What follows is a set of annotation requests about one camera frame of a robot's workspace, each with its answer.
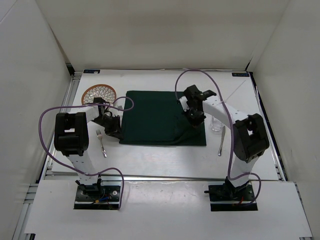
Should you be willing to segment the orange patterned plate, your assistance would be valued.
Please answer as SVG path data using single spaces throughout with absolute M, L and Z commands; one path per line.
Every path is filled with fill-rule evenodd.
M 117 94 L 113 87 L 107 84 L 96 84 L 89 87 L 84 91 L 81 97 L 82 105 L 91 104 L 94 102 L 94 98 L 102 98 L 107 103 L 113 103 Z

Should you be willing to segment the dark green cloth napkin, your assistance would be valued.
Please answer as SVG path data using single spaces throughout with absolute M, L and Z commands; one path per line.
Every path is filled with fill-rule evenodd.
M 183 115 L 176 96 L 181 91 L 130 90 L 126 96 L 121 130 L 123 145 L 143 146 L 206 146 L 206 130 L 202 123 L 194 128 Z

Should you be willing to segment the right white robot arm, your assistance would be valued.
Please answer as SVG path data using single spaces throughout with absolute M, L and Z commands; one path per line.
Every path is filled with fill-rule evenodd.
M 230 129 L 227 176 L 212 194 L 223 200 L 238 199 L 249 184 L 255 163 L 270 146 L 262 116 L 243 113 L 227 105 L 220 91 L 200 91 L 195 85 L 189 86 L 177 102 L 192 126 L 197 127 L 211 115 Z

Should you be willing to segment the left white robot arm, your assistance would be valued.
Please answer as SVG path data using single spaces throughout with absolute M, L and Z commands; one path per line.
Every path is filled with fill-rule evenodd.
M 105 194 L 99 175 L 87 152 L 89 147 L 88 123 L 94 122 L 104 128 L 107 136 L 122 140 L 120 116 L 109 111 L 110 103 L 101 97 L 93 99 L 93 106 L 74 108 L 58 113 L 55 118 L 54 146 L 72 164 L 79 176 L 76 182 L 83 194 L 100 200 Z

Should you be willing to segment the silver fork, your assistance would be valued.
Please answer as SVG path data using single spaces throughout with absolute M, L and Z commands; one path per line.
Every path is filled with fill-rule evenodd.
M 104 158 L 107 158 L 107 152 L 104 148 L 104 145 L 103 145 L 103 136 L 102 136 L 102 133 L 99 129 L 96 130 L 96 135 L 97 135 L 97 138 L 100 142 L 100 147 L 101 147 L 101 152 L 102 152 L 102 155 Z

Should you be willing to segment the clear drinking glass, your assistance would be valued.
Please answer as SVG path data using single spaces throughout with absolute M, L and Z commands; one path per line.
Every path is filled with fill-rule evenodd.
M 211 130 L 214 132 L 220 132 L 224 127 L 224 124 L 219 121 L 216 117 L 211 117 Z

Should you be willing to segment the white zip tie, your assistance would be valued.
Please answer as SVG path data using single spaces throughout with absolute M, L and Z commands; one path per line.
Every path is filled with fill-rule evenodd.
M 221 83 L 221 85 L 219 85 L 221 88 L 221 93 L 222 93 L 222 97 L 225 103 L 228 102 L 229 98 L 237 91 L 240 89 L 240 87 L 245 84 L 248 83 L 249 80 L 248 79 L 236 79 L 236 80 L 227 80 Z

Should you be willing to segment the silver knife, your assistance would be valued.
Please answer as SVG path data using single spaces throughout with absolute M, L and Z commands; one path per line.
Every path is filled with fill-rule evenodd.
M 222 130 L 221 130 L 221 140 L 220 140 L 220 146 L 219 146 L 219 149 L 218 149 L 218 156 L 219 157 L 222 156 L 223 144 L 224 144 L 224 140 L 225 140 L 225 134 L 226 134 L 226 126 L 224 125 L 222 127 Z

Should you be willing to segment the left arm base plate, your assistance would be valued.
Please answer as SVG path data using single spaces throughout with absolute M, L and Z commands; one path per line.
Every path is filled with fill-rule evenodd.
M 119 210 L 121 207 L 122 187 L 104 185 L 101 179 L 92 185 L 75 181 L 77 189 L 73 204 L 74 210 Z

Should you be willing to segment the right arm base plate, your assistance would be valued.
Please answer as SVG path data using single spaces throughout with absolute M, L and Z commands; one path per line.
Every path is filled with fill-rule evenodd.
M 227 196 L 225 184 L 209 185 L 204 191 L 209 195 L 210 210 L 212 212 L 248 212 L 257 211 L 258 206 L 251 184 L 237 192 L 235 196 Z

